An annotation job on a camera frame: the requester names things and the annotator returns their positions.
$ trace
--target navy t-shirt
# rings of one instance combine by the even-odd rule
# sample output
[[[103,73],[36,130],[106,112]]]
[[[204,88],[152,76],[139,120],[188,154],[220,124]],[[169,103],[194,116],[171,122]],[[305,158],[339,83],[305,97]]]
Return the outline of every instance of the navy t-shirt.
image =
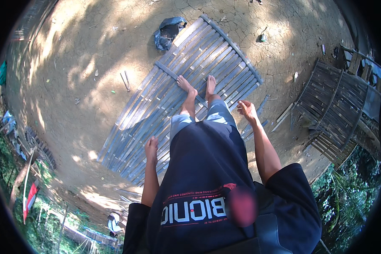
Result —
[[[151,253],[204,253],[252,237],[228,221],[224,210],[231,189],[255,189],[236,128],[212,121],[190,124],[171,141],[170,156],[151,209],[129,207],[124,253],[133,253],[144,234],[142,242]],[[284,167],[265,187],[275,195],[280,245],[293,253],[311,253],[321,236],[321,221],[300,164]]]

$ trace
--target cracked dry soil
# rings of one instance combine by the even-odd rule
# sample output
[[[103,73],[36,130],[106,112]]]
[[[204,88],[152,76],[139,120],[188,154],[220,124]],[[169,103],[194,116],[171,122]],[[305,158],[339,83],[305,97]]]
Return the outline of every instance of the cracked dry soil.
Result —
[[[271,129],[297,98],[315,59],[336,65],[333,48],[342,41],[353,47],[333,0],[275,0],[262,6],[246,0],[160,0],[152,4],[150,0],[59,0],[33,43],[11,43],[6,96],[21,131],[27,125],[33,127],[56,157],[57,176],[49,195],[87,212],[105,231],[107,209],[120,208],[116,202],[96,198],[119,199],[113,187],[142,191],[95,162],[131,96],[120,72],[128,72],[135,90],[163,55],[153,43],[153,32],[163,19],[182,16],[193,23],[202,13],[219,23],[262,75],[264,84],[247,99],[259,105],[266,94],[277,98],[266,103],[260,120],[269,120],[264,129],[281,163],[301,163],[309,182],[329,163],[313,148],[308,151],[310,156],[303,154],[308,132],[301,123],[292,132],[289,119],[275,132]],[[256,42],[266,27],[267,41]],[[295,72],[299,75],[294,83]],[[244,128],[245,119],[235,111],[233,115]],[[259,180],[253,141],[246,145],[249,169],[254,180]]]

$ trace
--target foot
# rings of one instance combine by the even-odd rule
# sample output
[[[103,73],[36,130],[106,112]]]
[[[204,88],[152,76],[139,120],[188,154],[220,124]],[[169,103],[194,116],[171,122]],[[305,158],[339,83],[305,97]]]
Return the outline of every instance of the foot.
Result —
[[[208,101],[209,97],[214,94],[214,89],[216,88],[216,78],[212,75],[208,76],[208,81],[206,82],[206,97]]]
[[[189,82],[184,77],[182,77],[182,75],[178,76],[176,83],[178,84],[180,88],[184,89],[188,94],[195,95],[196,97],[197,90],[193,88],[193,86],[191,86]]]

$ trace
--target shirt sleeve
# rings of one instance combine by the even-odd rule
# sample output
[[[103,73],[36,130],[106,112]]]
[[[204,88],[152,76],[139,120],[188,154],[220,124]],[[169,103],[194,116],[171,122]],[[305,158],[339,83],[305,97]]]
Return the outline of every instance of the shirt sleeve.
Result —
[[[145,232],[150,209],[151,207],[140,203],[131,203],[128,207],[124,254],[136,253],[137,249],[146,248]]]
[[[321,237],[322,223],[302,166],[294,163],[284,167],[265,187],[276,195],[279,243],[294,253],[311,253]]]

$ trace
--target light blue shorts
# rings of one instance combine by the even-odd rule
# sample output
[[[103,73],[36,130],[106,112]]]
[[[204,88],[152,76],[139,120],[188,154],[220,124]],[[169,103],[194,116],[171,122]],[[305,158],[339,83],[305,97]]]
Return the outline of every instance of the light blue shorts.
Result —
[[[206,115],[205,121],[215,121],[221,124],[229,124],[237,128],[236,122],[232,114],[230,113],[230,109],[227,104],[221,99],[215,99],[210,104],[210,108],[208,109],[208,114]],[[171,118],[171,131],[169,133],[169,142],[173,139],[173,137],[186,126],[195,123],[195,119],[189,115],[174,115]]]

